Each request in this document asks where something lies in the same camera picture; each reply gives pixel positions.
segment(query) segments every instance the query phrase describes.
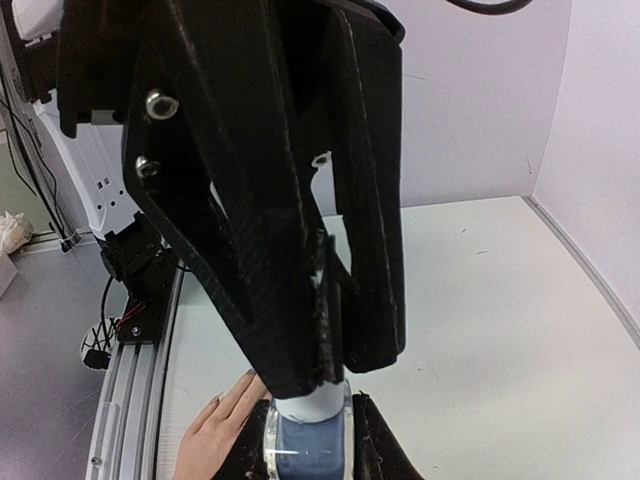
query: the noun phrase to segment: metal bolt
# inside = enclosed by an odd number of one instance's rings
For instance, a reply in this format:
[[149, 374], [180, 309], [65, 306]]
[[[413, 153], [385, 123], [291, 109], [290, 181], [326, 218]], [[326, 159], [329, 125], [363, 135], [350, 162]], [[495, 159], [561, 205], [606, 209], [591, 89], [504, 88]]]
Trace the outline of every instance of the metal bolt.
[[180, 108], [178, 100], [157, 89], [153, 89], [147, 94], [145, 105], [147, 114], [154, 120], [169, 120]]
[[311, 161], [311, 166], [315, 168], [320, 168], [329, 163], [332, 160], [331, 150], [325, 152], [321, 155], [318, 155]]
[[140, 178], [153, 177], [160, 171], [160, 163], [149, 160], [144, 155], [136, 158], [136, 173]]

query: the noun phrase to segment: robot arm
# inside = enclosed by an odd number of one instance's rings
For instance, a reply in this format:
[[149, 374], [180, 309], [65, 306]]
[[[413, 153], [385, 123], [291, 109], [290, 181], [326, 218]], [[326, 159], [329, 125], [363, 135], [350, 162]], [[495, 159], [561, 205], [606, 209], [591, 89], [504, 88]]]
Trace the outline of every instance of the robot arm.
[[[496, 14], [530, 0], [449, 1]], [[373, 402], [344, 386], [345, 366], [387, 367], [406, 342], [403, 36], [369, 0], [65, 1], [61, 130], [75, 137], [96, 112], [124, 123], [128, 194], [277, 398], [228, 468], [255, 463], [264, 431], [270, 478], [419, 478]], [[320, 168], [350, 271], [311, 192]], [[333, 453], [283, 453], [310, 450]]]

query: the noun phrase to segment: white wall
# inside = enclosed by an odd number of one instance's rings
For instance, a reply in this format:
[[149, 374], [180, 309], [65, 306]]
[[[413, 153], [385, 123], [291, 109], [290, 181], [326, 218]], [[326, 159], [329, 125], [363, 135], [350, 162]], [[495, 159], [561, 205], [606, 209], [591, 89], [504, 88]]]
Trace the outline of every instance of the white wall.
[[[16, 165], [20, 165], [20, 160], [16, 159]], [[24, 170], [20, 170], [25, 179], [28, 175]], [[0, 216], [4, 212], [16, 215], [24, 213], [36, 232], [46, 232], [49, 228], [49, 215], [40, 199], [34, 196], [27, 187], [23, 185], [11, 164], [9, 147], [6, 143], [5, 134], [0, 135]]]
[[640, 3], [576, 0], [534, 197], [640, 318]]
[[531, 194], [556, 105], [571, 0], [534, 0], [504, 17], [444, 0], [383, 3], [407, 29], [405, 205]]

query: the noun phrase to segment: white table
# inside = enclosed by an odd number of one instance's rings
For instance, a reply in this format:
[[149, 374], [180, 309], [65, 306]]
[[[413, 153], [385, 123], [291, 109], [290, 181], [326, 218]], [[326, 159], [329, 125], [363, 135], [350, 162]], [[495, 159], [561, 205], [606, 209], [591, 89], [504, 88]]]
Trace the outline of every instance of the white table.
[[[350, 380], [416, 468], [429, 479], [640, 478], [640, 352], [535, 213], [506, 198], [403, 219], [409, 346], [397, 365]], [[192, 277], [177, 315], [159, 480], [195, 415], [249, 368]]]

